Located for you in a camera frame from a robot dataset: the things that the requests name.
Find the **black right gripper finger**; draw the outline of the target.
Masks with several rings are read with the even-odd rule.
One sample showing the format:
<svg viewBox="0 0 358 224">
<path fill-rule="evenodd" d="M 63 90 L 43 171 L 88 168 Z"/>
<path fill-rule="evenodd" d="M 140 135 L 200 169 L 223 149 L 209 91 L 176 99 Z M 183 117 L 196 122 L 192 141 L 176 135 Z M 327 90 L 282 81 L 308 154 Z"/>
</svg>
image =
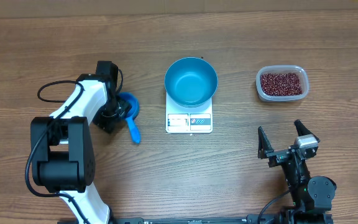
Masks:
<svg viewBox="0 0 358 224">
<path fill-rule="evenodd" d="M 294 121 L 294 125 L 296 127 L 298 136 L 306 136 L 306 135 L 311 134 L 317 140 L 317 142 L 320 142 L 319 137 L 314 135 L 299 119 Z"/>
<path fill-rule="evenodd" d="M 259 138 L 258 158 L 266 159 L 268 158 L 267 154 L 273 152 L 274 149 L 261 126 L 258 127 L 257 132 Z"/>
</svg>

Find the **blue plastic measuring scoop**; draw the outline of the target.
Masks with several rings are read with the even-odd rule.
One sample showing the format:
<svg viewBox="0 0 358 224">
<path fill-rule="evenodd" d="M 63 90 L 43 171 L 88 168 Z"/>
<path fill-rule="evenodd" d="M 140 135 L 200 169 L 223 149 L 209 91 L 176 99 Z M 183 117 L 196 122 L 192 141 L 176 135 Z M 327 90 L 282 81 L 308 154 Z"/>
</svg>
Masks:
<svg viewBox="0 0 358 224">
<path fill-rule="evenodd" d="M 129 132 L 131 134 L 132 141 L 136 144 L 140 144 L 141 135 L 138 127 L 135 124 L 135 119 L 139 114 L 140 104 L 138 99 L 129 92 L 123 92 L 119 94 L 120 99 L 128 102 L 131 105 L 131 109 L 127 113 L 125 117 L 125 121 L 127 122 L 127 126 L 129 128 Z"/>
</svg>

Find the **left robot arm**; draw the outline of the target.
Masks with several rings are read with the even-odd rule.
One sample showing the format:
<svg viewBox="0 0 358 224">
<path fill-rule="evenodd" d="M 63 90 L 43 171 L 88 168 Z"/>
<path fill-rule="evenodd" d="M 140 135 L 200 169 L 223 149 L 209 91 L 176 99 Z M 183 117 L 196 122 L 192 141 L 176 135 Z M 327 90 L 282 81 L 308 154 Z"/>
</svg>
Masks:
<svg viewBox="0 0 358 224">
<path fill-rule="evenodd" d="M 99 61 L 94 73 L 80 75 L 74 92 L 49 116 L 30 124 L 31 152 L 25 184 L 38 197 L 59 197 L 76 223 L 115 223 L 95 185 L 96 162 L 90 124 L 112 133 L 125 120 L 131 104 L 120 97 L 123 74 L 112 61 Z"/>
</svg>

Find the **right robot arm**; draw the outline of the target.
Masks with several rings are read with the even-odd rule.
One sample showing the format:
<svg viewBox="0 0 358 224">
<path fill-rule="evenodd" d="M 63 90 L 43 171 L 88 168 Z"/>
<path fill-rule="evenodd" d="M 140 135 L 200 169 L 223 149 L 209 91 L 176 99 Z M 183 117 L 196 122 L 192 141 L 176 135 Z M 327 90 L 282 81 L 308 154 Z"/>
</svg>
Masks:
<svg viewBox="0 0 358 224">
<path fill-rule="evenodd" d="M 332 223 L 328 212 L 337 189 L 336 183 L 325 176 L 310 175 L 306 160 L 314 157 L 320 139 L 299 120 L 294 121 L 298 137 L 287 149 L 273 149 L 263 128 L 258 127 L 258 158 L 268 159 L 269 167 L 280 166 L 288 190 L 275 197 L 257 215 L 257 223 Z M 293 205 L 283 207 L 277 214 L 266 214 L 273 203 L 290 194 Z"/>
</svg>

